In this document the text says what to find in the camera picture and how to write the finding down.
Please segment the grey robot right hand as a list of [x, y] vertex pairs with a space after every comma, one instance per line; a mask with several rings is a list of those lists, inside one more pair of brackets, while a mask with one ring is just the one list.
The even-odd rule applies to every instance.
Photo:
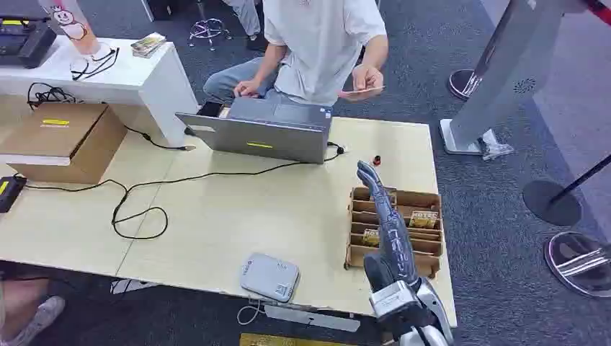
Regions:
[[365, 274], [372, 292], [398, 281], [418, 290], [421, 279], [403, 216], [392, 206], [390, 195], [372, 166], [364, 161], [357, 162], [357, 177], [369, 189], [378, 216], [379, 250], [364, 257]]

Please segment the person's left hand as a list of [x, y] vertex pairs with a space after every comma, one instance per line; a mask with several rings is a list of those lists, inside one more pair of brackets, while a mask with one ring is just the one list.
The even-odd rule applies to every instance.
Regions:
[[384, 81], [381, 72], [374, 66], [360, 64], [352, 71], [353, 90], [340, 91], [339, 98], [351, 102], [361, 101], [379, 95]]

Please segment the person's right hand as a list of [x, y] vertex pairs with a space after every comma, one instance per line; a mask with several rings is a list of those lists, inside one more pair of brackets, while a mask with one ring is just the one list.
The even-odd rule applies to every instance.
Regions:
[[261, 81], [258, 79], [250, 79], [247, 81], [240, 81], [233, 90], [235, 97], [251, 97], [259, 98], [259, 87]]

